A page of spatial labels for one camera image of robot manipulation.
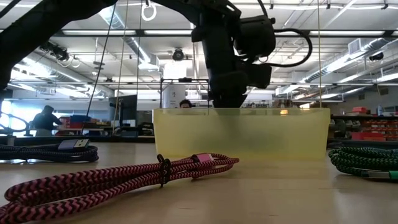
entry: security camera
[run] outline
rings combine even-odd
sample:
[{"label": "security camera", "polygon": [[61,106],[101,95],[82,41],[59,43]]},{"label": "security camera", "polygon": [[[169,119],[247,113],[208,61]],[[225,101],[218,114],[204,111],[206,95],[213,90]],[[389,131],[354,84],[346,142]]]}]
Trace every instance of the security camera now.
[{"label": "security camera", "polygon": [[179,62],[182,61],[183,59],[184,59],[184,53],[182,52],[182,49],[180,48],[175,49],[173,53],[173,60]]}]

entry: ceiling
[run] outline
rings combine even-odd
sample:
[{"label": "ceiling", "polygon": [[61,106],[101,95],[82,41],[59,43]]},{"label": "ceiling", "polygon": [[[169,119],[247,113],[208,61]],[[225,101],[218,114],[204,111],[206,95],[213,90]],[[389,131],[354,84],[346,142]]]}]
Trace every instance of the ceiling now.
[{"label": "ceiling", "polygon": [[[0,10],[10,1],[0,0]],[[32,6],[39,1],[25,1],[22,0],[17,7],[12,9],[6,16],[0,19],[0,29],[5,29],[12,24],[16,19],[20,18]],[[231,0],[240,10],[242,10],[242,17],[251,17],[262,14],[257,1],[253,0]],[[141,19],[141,2],[140,1],[119,1],[116,12],[120,19],[125,23],[127,29],[145,30],[145,29],[190,29],[191,24],[181,14],[166,7],[156,5],[157,14],[151,21],[143,21]],[[330,9],[325,9],[327,3],[331,4]],[[330,0],[320,1],[320,24],[321,30],[396,30],[398,29],[397,13],[398,2],[394,4],[392,0],[387,0],[389,7],[382,10],[381,7],[385,4],[383,0]],[[270,1],[264,1],[268,8],[269,17],[275,17],[275,29],[296,28],[304,30],[318,30],[318,11],[317,2],[314,0],[274,0],[273,9]],[[150,16],[152,9],[146,9],[145,14]],[[96,14],[89,19],[82,21],[74,21],[66,25],[66,29],[108,29],[108,24],[99,15]],[[141,37],[135,38],[140,47],[148,54],[154,54],[159,58],[160,66],[167,63],[173,63],[171,60],[171,52],[176,48],[182,48],[186,55],[190,58],[193,55],[193,44],[190,37]],[[302,65],[292,68],[274,68],[271,81],[281,83],[280,85],[269,86],[268,89],[275,90],[278,87],[290,86],[284,85],[285,82],[298,82],[301,78],[306,77],[309,71],[319,69],[319,61],[321,65],[330,63],[331,60],[337,56],[343,55],[348,50],[348,44],[357,39],[357,37],[322,37],[311,38],[313,42],[313,53],[310,59]],[[159,89],[160,76],[157,71],[147,71],[138,69],[138,60],[136,54],[131,48],[124,44],[120,37],[109,37],[106,43],[105,37],[94,36],[90,37],[52,37],[50,39],[53,43],[65,47],[70,55],[74,55],[78,60],[67,62],[59,62],[49,54],[37,49],[32,54],[33,58],[39,59],[37,63],[42,63],[53,70],[62,70],[60,73],[72,73],[81,76],[78,80],[88,82],[88,80],[96,80],[95,72],[98,72],[93,64],[93,61],[100,61],[101,54],[106,44],[105,56],[103,62],[103,70],[100,72],[99,82],[104,82],[107,78],[112,78],[113,81],[118,81],[121,76],[121,82],[146,82],[145,85],[138,85],[142,89]],[[191,78],[207,78],[205,59],[201,43],[196,44],[196,60],[198,62],[198,72],[193,71],[193,61],[184,61],[187,66],[187,76]],[[367,71],[370,67],[376,67],[381,63],[389,60],[395,60],[396,43],[392,43],[384,47],[384,59],[381,61],[365,63],[365,59],[357,58],[355,62],[347,66],[339,68],[325,76],[324,82],[339,82],[345,77],[355,75],[358,72]],[[277,47],[274,52],[268,57],[268,62],[272,63],[294,63],[304,58],[308,52],[308,45],[298,37],[280,38],[277,37]],[[369,82],[369,74],[365,74],[353,81],[355,82]],[[23,76],[13,80],[16,81],[31,81],[29,77]],[[118,85],[105,85],[105,88],[115,90]],[[121,85],[120,88],[135,89],[137,85]],[[311,93],[318,88],[313,86],[307,89],[299,87],[292,90],[292,93],[300,95],[301,93]],[[324,87],[325,92],[335,91],[328,86]]]}]

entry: workbench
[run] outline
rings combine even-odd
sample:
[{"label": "workbench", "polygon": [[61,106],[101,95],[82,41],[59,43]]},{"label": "workbench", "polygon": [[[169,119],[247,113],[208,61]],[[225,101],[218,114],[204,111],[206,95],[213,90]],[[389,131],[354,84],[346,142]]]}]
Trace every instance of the workbench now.
[{"label": "workbench", "polygon": [[[97,163],[1,163],[0,192],[55,174],[157,162],[154,144],[93,144],[99,147]],[[222,174],[146,187],[46,223],[395,224],[397,202],[396,184],[341,174],[328,159],[241,161]],[[1,197],[0,205],[5,203]]]}]

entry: plastic bin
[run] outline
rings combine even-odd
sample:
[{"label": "plastic bin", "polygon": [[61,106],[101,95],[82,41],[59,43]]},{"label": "plastic bin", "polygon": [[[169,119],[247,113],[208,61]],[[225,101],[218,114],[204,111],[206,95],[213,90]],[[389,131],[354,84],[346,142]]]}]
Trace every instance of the plastic bin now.
[{"label": "plastic bin", "polygon": [[323,159],[330,110],[157,109],[155,141],[165,157],[200,152],[242,159]]}]

